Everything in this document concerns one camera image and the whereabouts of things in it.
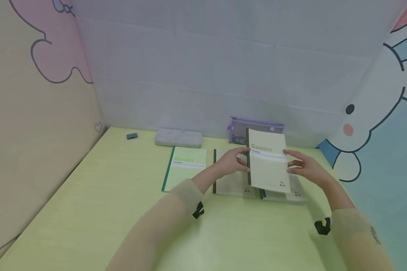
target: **wall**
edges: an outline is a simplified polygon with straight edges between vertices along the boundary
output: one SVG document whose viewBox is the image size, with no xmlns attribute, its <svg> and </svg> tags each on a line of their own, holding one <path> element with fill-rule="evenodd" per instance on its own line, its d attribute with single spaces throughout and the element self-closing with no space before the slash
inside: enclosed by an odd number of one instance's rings
<svg viewBox="0 0 407 271">
<path fill-rule="evenodd" d="M 318 146 L 357 206 L 407 270 L 407 10 L 346 107 L 338 131 Z"/>
<path fill-rule="evenodd" d="M 104 132 L 68 4 L 0 0 L 0 255 Z"/>
<path fill-rule="evenodd" d="M 107 125 L 226 137 L 229 116 L 317 146 L 407 0 L 79 0 Z"/>
</svg>

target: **tattoo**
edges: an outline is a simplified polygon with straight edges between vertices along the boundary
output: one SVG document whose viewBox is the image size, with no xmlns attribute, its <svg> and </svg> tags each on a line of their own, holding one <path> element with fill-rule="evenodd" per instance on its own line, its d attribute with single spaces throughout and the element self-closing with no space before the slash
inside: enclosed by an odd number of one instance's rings
<svg viewBox="0 0 407 271">
<path fill-rule="evenodd" d="M 381 242 L 377 236 L 377 232 L 375 231 L 373 226 L 371 226 L 371 234 L 372 234 L 372 237 L 374 237 L 375 242 L 378 243 L 378 245 L 381 245 Z"/>
</svg>

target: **yellow desk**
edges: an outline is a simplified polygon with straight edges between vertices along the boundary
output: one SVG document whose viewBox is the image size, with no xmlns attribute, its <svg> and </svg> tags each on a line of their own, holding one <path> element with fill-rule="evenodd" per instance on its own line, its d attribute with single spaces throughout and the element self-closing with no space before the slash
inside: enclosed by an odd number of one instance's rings
<svg viewBox="0 0 407 271">
<path fill-rule="evenodd" d="M 126 140 L 126 134 L 138 138 Z M 104 270 L 134 222 L 160 197 L 171 147 L 155 132 L 110 128 L 0 260 L 0 271 Z M 214 148 L 204 137 L 207 165 Z M 293 148 L 315 157 L 317 149 Z M 323 192 L 300 178 L 306 206 L 205 194 L 205 214 L 166 242 L 156 270 L 344 270 L 331 236 L 313 222 L 330 216 Z"/>
</svg>

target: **zipper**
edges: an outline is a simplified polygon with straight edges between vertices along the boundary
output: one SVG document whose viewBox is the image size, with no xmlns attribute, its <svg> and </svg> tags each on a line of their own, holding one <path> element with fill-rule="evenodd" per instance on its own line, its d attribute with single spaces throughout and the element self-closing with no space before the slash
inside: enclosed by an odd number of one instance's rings
<svg viewBox="0 0 407 271">
<path fill-rule="evenodd" d="M 275 128 L 285 128 L 285 126 L 283 124 L 277 124 L 277 123 L 269 123 L 269 122 L 256 122 L 254 120 L 246 120 L 246 119 L 241 119 L 241 118 L 236 118 L 236 117 L 231 117 L 232 120 L 238 120 L 239 122 L 243 122 L 246 124 L 262 124 L 262 125 L 271 125 L 272 127 Z"/>
</svg>

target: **pink cloud drawing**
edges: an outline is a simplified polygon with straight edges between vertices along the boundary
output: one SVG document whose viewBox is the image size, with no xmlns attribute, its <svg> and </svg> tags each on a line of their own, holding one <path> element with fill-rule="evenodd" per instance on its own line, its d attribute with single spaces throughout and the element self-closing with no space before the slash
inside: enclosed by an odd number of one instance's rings
<svg viewBox="0 0 407 271">
<path fill-rule="evenodd" d="M 31 47 L 33 62 L 51 83 L 63 83 L 78 70 L 92 83 L 83 42 L 70 0 L 9 0 L 15 12 L 29 26 L 44 34 Z"/>
</svg>

